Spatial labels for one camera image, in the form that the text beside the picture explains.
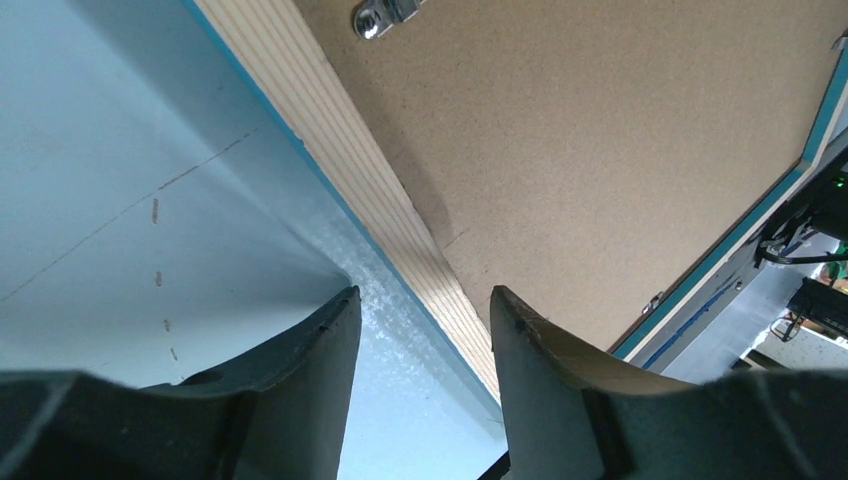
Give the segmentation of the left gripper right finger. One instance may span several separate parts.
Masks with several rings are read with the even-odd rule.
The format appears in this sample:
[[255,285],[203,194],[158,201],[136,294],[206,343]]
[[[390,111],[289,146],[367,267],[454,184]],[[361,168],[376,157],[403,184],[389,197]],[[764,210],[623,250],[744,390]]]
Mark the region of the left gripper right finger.
[[515,479],[843,479],[843,370],[689,384],[621,361],[504,286],[492,348]]

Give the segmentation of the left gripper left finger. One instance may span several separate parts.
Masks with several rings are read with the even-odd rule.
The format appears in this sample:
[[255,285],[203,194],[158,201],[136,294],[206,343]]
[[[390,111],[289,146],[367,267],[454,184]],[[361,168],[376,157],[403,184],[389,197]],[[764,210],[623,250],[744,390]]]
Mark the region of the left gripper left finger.
[[333,479],[362,325],[347,287],[177,385],[72,370],[1,375],[5,479]]

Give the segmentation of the brown fibreboard backing board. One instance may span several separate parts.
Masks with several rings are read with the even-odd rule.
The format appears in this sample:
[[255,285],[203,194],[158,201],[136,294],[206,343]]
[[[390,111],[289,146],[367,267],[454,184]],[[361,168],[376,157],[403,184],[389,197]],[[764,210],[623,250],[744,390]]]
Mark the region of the brown fibreboard backing board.
[[611,347],[800,158],[833,1],[427,1],[375,41],[298,9],[481,316]]

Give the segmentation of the light wooden picture frame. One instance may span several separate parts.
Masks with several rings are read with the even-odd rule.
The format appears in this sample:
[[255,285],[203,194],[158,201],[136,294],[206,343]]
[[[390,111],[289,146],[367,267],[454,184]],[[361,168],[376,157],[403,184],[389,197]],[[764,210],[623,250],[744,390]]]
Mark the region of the light wooden picture frame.
[[[303,143],[330,184],[382,249],[401,280],[490,390],[496,390],[489,314],[481,316],[416,210],[367,123],[298,9],[301,1],[199,1],[201,16]],[[655,298],[681,305],[821,163],[847,103],[846,29],[838,60],[800,158],[609,348],[632,352],[657,331]]]

